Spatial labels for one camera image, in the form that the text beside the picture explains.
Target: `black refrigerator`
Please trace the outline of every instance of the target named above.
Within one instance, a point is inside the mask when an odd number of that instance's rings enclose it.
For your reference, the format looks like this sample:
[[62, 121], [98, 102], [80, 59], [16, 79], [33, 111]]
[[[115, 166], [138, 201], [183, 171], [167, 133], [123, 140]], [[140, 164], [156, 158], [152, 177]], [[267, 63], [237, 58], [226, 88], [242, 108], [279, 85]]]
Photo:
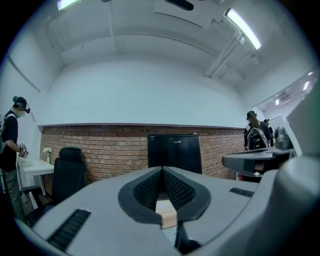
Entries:
[[199, 135], [149, 134], [148, 167], [170, 166], [201, 174]]

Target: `chair armrest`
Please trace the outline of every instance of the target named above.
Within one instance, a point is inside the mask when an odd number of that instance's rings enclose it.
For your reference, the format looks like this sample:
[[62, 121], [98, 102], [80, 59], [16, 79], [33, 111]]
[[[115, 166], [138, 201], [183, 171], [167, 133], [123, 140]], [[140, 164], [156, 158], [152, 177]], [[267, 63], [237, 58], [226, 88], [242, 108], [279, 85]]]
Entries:
[[31, 192], [33, 194], [33, 196], [39, 195], [42, 193], [40, 186], [26, 186], [26, 187], [21, 188], [21, 191], [24, 194], [28, 194], [29, 192]]

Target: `long blonde hair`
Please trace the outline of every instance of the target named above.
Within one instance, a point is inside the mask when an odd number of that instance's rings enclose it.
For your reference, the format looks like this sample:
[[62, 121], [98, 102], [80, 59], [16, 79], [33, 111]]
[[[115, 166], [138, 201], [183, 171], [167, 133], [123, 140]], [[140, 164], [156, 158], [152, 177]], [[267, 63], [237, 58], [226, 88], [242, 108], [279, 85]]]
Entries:
[[252, 127], [261, 129], [260, 122], [258, 121], [254, 113], [250, 113], [249, 121], [252, 124]]

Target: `person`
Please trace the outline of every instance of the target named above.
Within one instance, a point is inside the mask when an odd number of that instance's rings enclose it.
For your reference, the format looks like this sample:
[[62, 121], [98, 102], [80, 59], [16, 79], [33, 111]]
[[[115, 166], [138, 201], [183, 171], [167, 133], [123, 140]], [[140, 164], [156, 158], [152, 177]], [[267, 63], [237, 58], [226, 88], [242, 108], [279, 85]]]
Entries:
[[262, 130], [266, 140], [268, 141], [268, 144], [270, 145], [271, 134], [266, 123], [259, 121], [257, 119], [257, 114], [254, 111], [249, 111], [246, 114], [246, 119], [249, 121], [249, 124], [244, 129], [244, 146], [247, 147], [248, 145], [247, 134], [250, 128], [257, 128]]
[[269, 132], [270, 132], [270, 134], [271, 134], [270, 147], [273, 147], [273, 146], [274, 146], [275, 134], [274, 134], [274, 131], [272, 130], [272, 127], [269, 126], [269, 120], [270, 120], [270, 119], [264, 119], [263, 122], [268, 126]]
[[27, 101], [23, 97], [15, 96], [13, 98], [14, 105], [8, 113], [4, 115], [2, 124], [3, 130], [1, 139], [6, 145], [0, 155], [0, 168], [3, 178], [4, 191], [9, 194], [15, 216], [25, 222], [25, 214], [23, 210], [21, 194], [19, 189], [17, 175], [17, 152], [24, 157], [27, 151], [23, 151], [17, 145], [18, 140], [18, 118], [21, 118], [30, 112], [27, 109]]

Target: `chair headrest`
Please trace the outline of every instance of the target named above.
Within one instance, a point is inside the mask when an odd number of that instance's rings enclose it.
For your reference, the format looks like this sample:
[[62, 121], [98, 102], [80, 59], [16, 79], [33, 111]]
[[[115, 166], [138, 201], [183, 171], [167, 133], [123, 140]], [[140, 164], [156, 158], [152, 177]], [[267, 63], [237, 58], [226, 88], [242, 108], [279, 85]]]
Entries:
[[60, 150], [59, 157], [66, 161], [83, 162], [81, 148], [76, 146], [67, 146]]

